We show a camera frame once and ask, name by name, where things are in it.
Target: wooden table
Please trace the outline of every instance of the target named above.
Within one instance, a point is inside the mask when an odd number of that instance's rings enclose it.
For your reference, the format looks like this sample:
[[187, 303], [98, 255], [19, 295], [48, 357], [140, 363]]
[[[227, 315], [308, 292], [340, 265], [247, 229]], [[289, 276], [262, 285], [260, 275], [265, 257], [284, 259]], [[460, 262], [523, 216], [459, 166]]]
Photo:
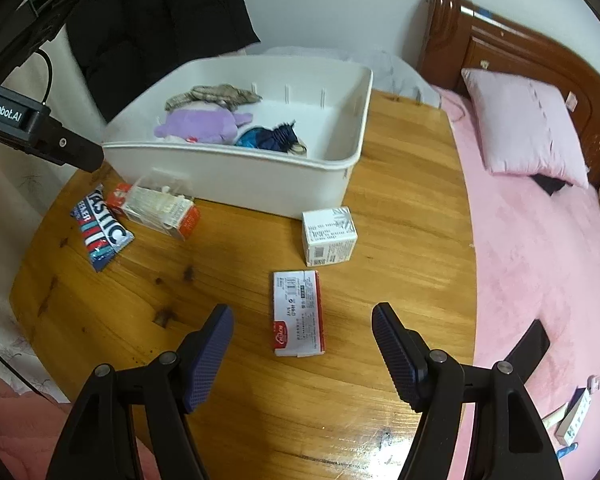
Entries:
[[395, 393], [372, 307], [389, 301], [407, 327], [461, 362], [474, 348], [472, 229], [445, 113], [373, 95], [344, 201], [358, 243], [350, 262], [319, 269], [323, 356], [272, 352], [270, 274], [305, 268], [299, 221], [199, 201], [188, 242], [126, 222], [136, 240], [96, 274], [69, 212], [97, 183], [109, 190], [118, 181], [104, 166], [67, 183], [11, 291], [24, 333], [65, 394], [75, 399], [97, 364], [134, 367], [177, 348], [216, 303], [228, 303], [234, 338], [210, 399], [189, 418], [210, 477], [397, 478], [419, 415]]

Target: sticker on headboard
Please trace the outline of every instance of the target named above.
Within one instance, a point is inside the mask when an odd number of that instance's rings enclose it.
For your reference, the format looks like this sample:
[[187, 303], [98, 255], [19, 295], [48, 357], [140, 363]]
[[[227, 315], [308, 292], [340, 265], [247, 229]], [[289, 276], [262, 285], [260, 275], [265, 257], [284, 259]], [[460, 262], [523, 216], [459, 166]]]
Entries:
[[567, 105], [567, 108], [573, 114], [574, 111], [576, 111], [576, 106], [578, 106], [578, 98], [576, 97], [576, 94], [569, 92], [569, 95], [567, 95], [567, 100], [564, 102], [564, 104]]

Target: storage bin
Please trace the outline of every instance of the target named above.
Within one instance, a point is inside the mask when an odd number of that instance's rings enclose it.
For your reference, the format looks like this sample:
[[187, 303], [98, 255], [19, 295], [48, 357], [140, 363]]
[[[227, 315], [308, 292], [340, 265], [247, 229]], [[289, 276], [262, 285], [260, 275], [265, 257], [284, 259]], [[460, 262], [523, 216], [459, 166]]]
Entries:
[[[106, 159], [126, 182], [149, 170], [172, 174], [187, 194], [291, 218], [342, 204], [360, 158], [373, 73], [352, 62], [292, 56], [191, 61], [151, 86], [104, 131]], [[229, 83], [262, 96], [238, 108], [254, 126], [296, 122], [307, 156], [220, 144], [167, 143], [154, 128], [165, 101], [192, 86]]]

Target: black strap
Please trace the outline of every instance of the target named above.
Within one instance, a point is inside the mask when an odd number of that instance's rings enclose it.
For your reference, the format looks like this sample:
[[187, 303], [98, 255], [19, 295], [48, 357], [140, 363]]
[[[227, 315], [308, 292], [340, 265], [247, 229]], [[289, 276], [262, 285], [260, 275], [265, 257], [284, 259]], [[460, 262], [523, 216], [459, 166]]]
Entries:
[[22, 375], [20, 375], [20, 373], [15, 368], [13, 368], [7, 361], [5, 361], [1, 355], [0, 355], [0, 362], [3, 365], [5, 365], [12, 374], [14, 374], [17, 378], [19, 378], [29, 390], [38, 394], [40, 397], [48, 400], [49, 402], [51, 402], [53, 404], [53, 402], [51, 400], [47, 399], [42, 393], [40, 393], [40, 391], [37, 388], [35, 388], [33, 386], [33, 384], [31, 384], [29, 381], [27, 381]]

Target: black cable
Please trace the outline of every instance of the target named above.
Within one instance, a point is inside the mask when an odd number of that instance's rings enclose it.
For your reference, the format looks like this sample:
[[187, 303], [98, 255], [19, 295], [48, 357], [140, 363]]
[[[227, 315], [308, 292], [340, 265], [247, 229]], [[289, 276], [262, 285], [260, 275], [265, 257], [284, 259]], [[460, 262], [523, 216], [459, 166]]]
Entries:
[[43, 399], [46, 399], [46, 397], [42, 393], [40, 393], [40, 391], [37, 388], [35, 388], [29, 381], [27, 381], [23, 376], [21, 376], [20, 373], [14, 367], [12, 367], [7, 361], [5, 361], [2, 358], [1, 355], [0, 355], [0, 362], [3, 365], [5, 365], [12, 374], [14, 374], [17, 378], [19, 378], [29, 390], [31, 390], [35, 394], [38, 394]]
[[43, 57], [43, 59], [46, 61], [46, 68], [48, 69], [48, 79], [46, 80], [46, 92], [44, 98], [42, 99], [42, 104], [46, 104], [46, 98], [49, 97], [49, 92], [51, 92], [51, 82], [54, 79], [54, 68], [51, 65], [51, 58], [49, 57], [49, 54], [47, 54], [44, 50], [39, 48], [36, 50], [36, 54]]

